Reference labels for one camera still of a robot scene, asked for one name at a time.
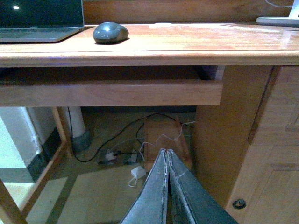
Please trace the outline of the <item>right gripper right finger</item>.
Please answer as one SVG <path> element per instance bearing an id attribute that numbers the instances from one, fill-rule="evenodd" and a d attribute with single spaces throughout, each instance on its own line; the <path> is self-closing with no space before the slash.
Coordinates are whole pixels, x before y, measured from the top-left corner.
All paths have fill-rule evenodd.
<path id="1" fill-rule="evenodd" d="M 201 186 L 197 178 L 172 149 L 167 150 L 172 197 L 172 220 L 175 224 L 236 224 Z"/>

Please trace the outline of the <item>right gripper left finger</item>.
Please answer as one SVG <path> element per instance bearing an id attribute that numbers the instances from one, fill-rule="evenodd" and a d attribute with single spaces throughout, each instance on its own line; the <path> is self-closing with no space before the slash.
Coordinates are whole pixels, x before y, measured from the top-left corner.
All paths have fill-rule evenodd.
<path id="1" fill-rule="evenodd" d="M 165 224 L 168 205 L 168 162 L 162 148 L 142 190 L 121 224 Z"/>

